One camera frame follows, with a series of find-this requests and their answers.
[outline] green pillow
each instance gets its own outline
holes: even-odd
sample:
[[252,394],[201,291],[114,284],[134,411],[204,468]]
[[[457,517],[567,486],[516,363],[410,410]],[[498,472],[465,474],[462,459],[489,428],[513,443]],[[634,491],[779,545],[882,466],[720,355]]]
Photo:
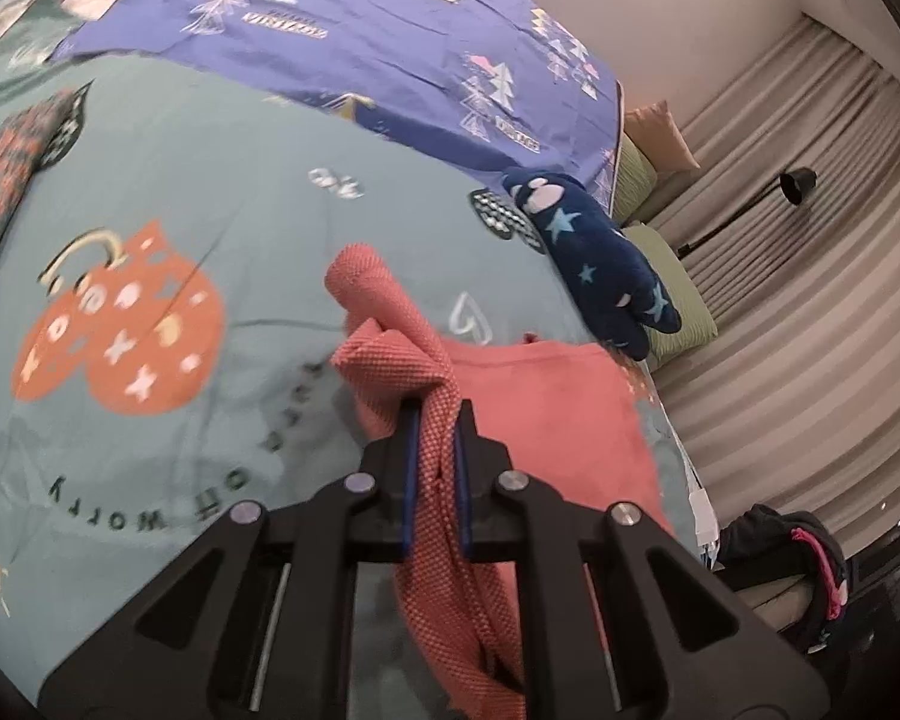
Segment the green pillow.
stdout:
[[636,211],[656,186],[656,170],[643,151],[626,136],[620,143],[620,160],[617,167],[617,190],[613,196],[614,221],[621,223]]
[[670,293],[674,306],[680,312],[683,327],[679,333],[665,335],[647,328],[650,352],[656,363],[663,365],[688,349],[704,346],[717,337],[717,324],[703,304],[703,298],[684,271],[677,255],[663,237],[645,224],[636,223],[624,228],[624,235],[650,261],[663,286]]

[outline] blue bedsheet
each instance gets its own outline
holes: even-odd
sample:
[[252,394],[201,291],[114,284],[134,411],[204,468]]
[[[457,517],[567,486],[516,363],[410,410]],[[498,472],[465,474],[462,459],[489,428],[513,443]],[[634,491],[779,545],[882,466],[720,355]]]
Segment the blue bedsheet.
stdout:
[[492,188],[552,167],[610,199],[620,87],[530,0],[118,0],[55,57],[123,50],[343,107]]

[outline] beige curtain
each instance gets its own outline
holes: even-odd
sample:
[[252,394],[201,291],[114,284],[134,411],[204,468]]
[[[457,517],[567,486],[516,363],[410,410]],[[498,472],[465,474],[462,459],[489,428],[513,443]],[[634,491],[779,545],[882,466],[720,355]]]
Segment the beige curtain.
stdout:
[[674,247],[786,166],[777,191],[685,261],[720,328],[655,373],[721,522],[810,509],[853,554],[900,519],[900,85],[802,20],[684,130],[701,163],[640,211]]

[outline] pillow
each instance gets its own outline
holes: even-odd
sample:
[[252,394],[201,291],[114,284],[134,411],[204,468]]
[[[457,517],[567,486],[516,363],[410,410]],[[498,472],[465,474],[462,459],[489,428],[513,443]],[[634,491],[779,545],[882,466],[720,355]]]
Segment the pillow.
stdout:
[[619,224],[629,218],[655,186],[656,170],[643,151],[624,134],[617,166],[617,190],[613,196],[613,220]]
[[624,132],[658,172],[696,170],[700,167],[680,135],[666,100],[628,111],[624,117]]
[[677,255],[658,231],[637,223],[624,227],[624,235],[643,252],[643,256],[660,277],[660,281],[674,301],[674,307],[683,319],[683,327],[679,333],[672,335],[647,328],[650,352],[653,352],[658,365],[673,360],[688,349],[704,346],[713,341],[717,337],[717,324],[703,304],[703,298],[697,292],[687,271],[684,271]]

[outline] pink textured fabric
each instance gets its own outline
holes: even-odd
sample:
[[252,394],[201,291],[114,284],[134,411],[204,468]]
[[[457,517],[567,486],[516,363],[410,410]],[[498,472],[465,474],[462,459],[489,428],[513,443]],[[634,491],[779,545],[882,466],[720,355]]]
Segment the pink textured fabric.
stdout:
[[595,343],[442,340],[366,245],[343,250],[326,285],[347,311],[348,338],[332,362],[371,437],[392,432],[403,397],[423,396],[415,545],[397,570],[410,631],[468,717],[522,718],[522,697],[482,668],[499,659],[522,679],[514,567],[470,565],[458,550],[453,429],[461,399],[473,401],[480,433],[504,442],[515,467],[564,498],[595,509],[634,501],[669,530],[629,376]]
[[[447,338],[443,345],[477,429],[506,445],[516,469],[591,509],[632,501],[673,535],[629,377],[604,348],[468,346]],[[499,568],[517,608],[516,573]]]
[[413,554],[396,572],[410,632],[468,717],[517,720],[523,698],[481,669],[499,659],[523,679],[519,624],[500,575],[466,562],[458,547],[452,452],[461,396],[447,352],[367,245],[346,247],[325,283],[347,311],[349,336],[331,362],[354,389],[371,437],[392,432],[404,396],[424,396]]
[[835,620],[840,616],[840,612],[842,610],[842,606],[847,603],[845,600],[842,600],[844,597],[844,593],[837,587],[837,581],[833,576],[833,569],[830,567],[830,560],[826,557],[826,550],[823,549],[823,546],[819,541],[817,541],[816,536],[813,533],[808,533],[804,531],[803,528],[793,528],[790,531],[790,538],[793,541],[803,541],[806,544],[809,544],[813,551],[817,553],[817,562],[820,564],[821,574],[823,574],[823,584],[826,585],[827,592],[827,605],[826,605],[826,618],[828,620]]

